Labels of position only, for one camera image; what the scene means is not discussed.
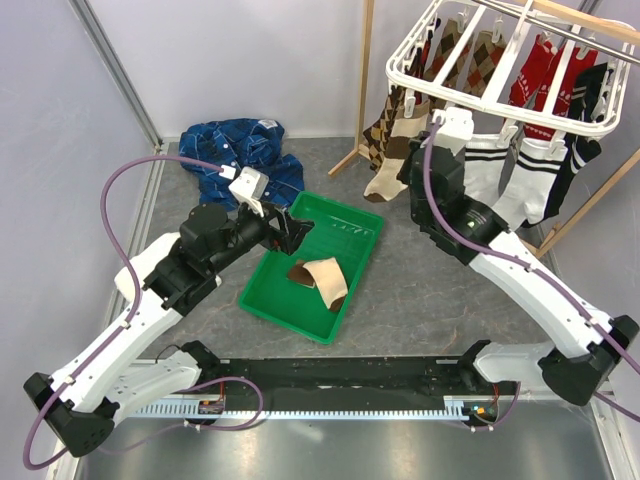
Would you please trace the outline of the white black-striped sock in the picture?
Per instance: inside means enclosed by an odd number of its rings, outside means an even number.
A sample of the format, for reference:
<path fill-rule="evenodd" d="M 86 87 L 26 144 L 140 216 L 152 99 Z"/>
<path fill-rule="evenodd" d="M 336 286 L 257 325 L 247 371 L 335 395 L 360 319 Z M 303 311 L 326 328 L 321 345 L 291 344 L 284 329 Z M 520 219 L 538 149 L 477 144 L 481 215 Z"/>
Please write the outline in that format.
<path fill-rule="evenodd" d="M 477 134 L 465 145 L 464 188 L 472 199 L 492 207 L 499 198 L 499 183 L 509 147 L 499 134 Z"/>
<path fill-rule="evenodd" d="M 525 137 L 507 185 L 492 210 L 510 230 L 542 220 L 552 185 L 567 154 L 562 144 Z"/>

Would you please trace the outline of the beige brown striped sock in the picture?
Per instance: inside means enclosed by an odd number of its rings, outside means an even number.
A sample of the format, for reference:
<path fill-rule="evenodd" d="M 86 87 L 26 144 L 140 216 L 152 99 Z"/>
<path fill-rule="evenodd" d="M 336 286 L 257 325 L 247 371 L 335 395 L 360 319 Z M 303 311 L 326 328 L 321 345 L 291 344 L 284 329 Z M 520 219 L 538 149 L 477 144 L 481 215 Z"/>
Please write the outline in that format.
<path fill-rule="evenodd" d="M 425 129 L 430 110 L 430 100 L 415 106 L 411 117 L 405 117 L 404 107 L 400 107 L 386 144 L 381 167 L 364 190 L 364 197 L 368 201 L 388 202 L 407 188 L 397 179 L 397 175 L 408 158 L 409 141 Z"/>
<path fill-rule="evenodd" d="M 333 313 L 340 311 L 349 293 L 335 257 L 313 261 L 298 259 L 287 272 L 287 278 L 296 284 L 317 289 L 326 308 Z"/>

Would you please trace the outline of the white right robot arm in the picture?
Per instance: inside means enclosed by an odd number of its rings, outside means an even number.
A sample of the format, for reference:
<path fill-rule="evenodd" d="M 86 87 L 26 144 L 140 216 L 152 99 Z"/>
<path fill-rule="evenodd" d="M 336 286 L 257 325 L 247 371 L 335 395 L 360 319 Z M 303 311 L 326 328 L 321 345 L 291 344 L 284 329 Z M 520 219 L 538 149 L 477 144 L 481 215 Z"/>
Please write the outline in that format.
<path fill-rule="evenodd" d="M 408 187 L 411 219 L 420 231 L 501 289 L 548 337 L 514 345 L 476 342 L 457 371 L 465 391 L 517 382 L 584 406 L 607 398 L 603 387 L 620 362 L 639 366 L 627 351 L 638 324 L 591 305 L 535 258 L 501 217 L 465 194 L 461 163 L 433 145 L 427 132 L 410 139 L 398 178 Z"/>

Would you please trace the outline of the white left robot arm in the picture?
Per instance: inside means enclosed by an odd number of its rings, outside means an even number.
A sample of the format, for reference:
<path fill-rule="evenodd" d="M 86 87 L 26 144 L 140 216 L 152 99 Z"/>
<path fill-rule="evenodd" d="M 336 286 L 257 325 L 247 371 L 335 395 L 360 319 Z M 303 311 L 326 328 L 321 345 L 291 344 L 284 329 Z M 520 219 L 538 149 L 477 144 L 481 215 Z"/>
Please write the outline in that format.
<path fill-rule="evenodd" d="M 242 204 L 235 218 L 217 204 L 193 208 L 177 233 L 126 260 L 118 289 L 131 287 L 133 297 L 119 317 L 65 366 L 26 380 L 35 422 L 47 424 L 64 452 L 80 458 L 141 407 L 176 391 L 211 392 L 220 378 L 218 359 L 199 341 L 144 371 L 126 371 L 220 286 L 224 269 L 257 245 L 292 255 L 313 227 L 269 202 Z"/>

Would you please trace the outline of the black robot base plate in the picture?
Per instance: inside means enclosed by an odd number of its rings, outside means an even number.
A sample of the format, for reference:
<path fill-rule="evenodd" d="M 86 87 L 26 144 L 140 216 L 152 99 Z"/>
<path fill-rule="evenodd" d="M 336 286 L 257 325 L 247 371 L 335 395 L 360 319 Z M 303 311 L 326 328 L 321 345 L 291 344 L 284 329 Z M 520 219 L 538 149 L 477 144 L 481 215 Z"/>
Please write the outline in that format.
<path fill-rule="evenodd" d="M 264 403 L 282 403 L 299 398 L 306 403 L 367 402 L 381 406 L 384 402 L 402 406 L 436 408 L 437 400 L 446 396 L 491 397 L 512 395 L 514 381 L 496 385 L 471 371 L 463 356 L 374 356 L 309 358 L 237 358 L 222 360 L 200 341 L 179 347 L 193 353 L 202 368 L 197 384 L 223 380 L 223 385 L 209 386 L 203 394 L 224 396 L 225 403 L 255 409 L 258 396 L 254 389 L 237 377 L 251 381 L 261 392 Z"/>

